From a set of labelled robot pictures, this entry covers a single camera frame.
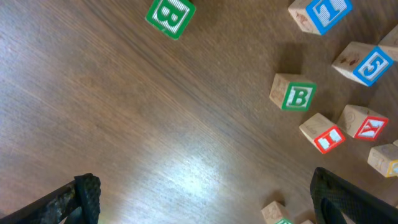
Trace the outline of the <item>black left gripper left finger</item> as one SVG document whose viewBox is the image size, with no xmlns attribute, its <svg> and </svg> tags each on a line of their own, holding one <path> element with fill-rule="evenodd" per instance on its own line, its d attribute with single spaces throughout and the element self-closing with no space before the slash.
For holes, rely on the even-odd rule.
<svg viewBox="0 0 398 224">
<path fill-rule="evenodd" d="M 89 223 L 100 215 L 100 178 L 87 173 L 20 210 L 1 218 L 1 223 Z"/>
</svg>

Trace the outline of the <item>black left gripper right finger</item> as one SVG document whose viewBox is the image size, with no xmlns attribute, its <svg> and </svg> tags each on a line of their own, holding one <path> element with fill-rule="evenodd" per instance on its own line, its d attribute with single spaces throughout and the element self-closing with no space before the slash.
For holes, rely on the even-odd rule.
<svg viewBox="0 0 398 224">
<path fill-rule="evenodd" d="M 323 167 L 317 167 L 310 183 L 316 221 L 320 224 L 397 224 L 397 209 Z"/>
</svg>

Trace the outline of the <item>green R block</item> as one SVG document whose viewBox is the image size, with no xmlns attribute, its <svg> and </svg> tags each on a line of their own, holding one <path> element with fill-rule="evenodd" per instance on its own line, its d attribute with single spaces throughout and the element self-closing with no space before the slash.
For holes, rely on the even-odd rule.
<svg viewBox="0 0 398 224">
<path fill-rule="evenodd" d="M 261 213 L 267 224 L 293 224 L 287 209 L 277 201 L 266 205 Z"/>
</svg>

